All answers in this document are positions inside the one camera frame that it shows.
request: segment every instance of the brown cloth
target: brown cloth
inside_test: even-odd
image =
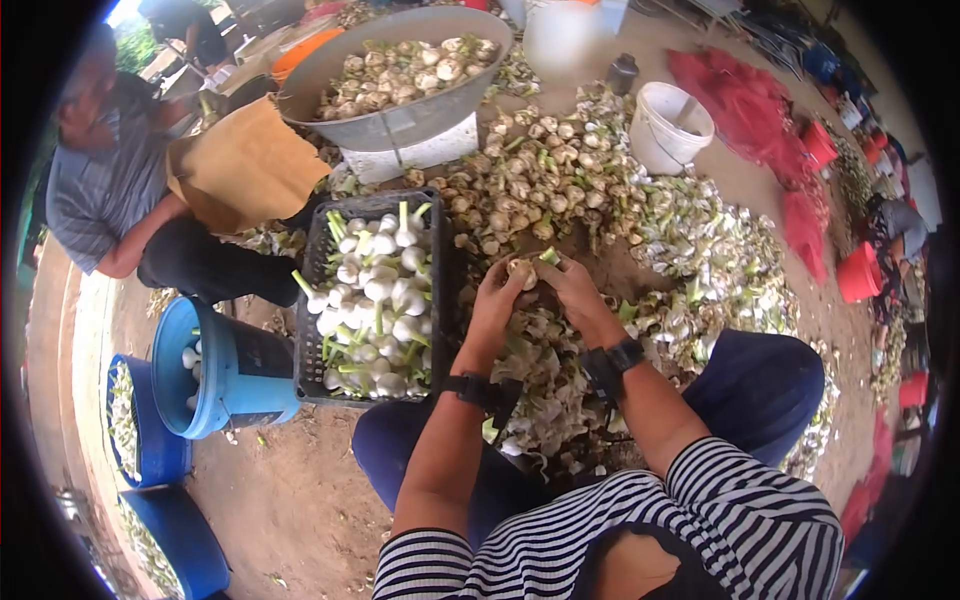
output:
[[[167,148],[167,185],[213,233],[294,216],[330,171],[270,96]]]

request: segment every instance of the green plant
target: green plant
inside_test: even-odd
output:
[[[159,50],[150,26],[143,23],[117,39],[117,69],[138,75]]]

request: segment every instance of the knee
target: knee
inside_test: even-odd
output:
[[[819,402],[824,393],[824,361],[820,354],[803,341],[786,337],[780,360],[794,367],[794,385]]]
[[[159,276],[182,273],[206,252],[210,234],[203,224],[180,217],[157,230],[143,251],[143,261]]]
[[[429,407],[414,402],[377,404],[357,420],[351,446],[361,468],[385,453],[407,455],[420,438],[430,415]]]

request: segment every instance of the dark bottle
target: dark bottle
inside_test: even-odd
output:
[[[634,86],[634,79],[639,74],[640,70],[636,68],[633,55],[621,54],[617,60],[611,63],[610,69],[607,71],[607,85],[610,86],[614,94],[623,96],[630,92],[630,88]]]

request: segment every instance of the large metal bowl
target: large metal bowl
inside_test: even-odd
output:
[[[417,39],[439,44],[463,34],[491,39],[500,45],[496,59],[480,75],[400,107],[339,121],[314,121],[321,92],[331,89],[331,79],[343,75],[347,55],[366,54],[364,40],[400,43]],[[445,132],[474,112],[513,41],[510,27],[488,12],[458,7],[399,12],[344,32],[317,48],[287,77],[277,94],[277,105],[288,123],[310,128],[348,150],[381,152],[405,148]]]

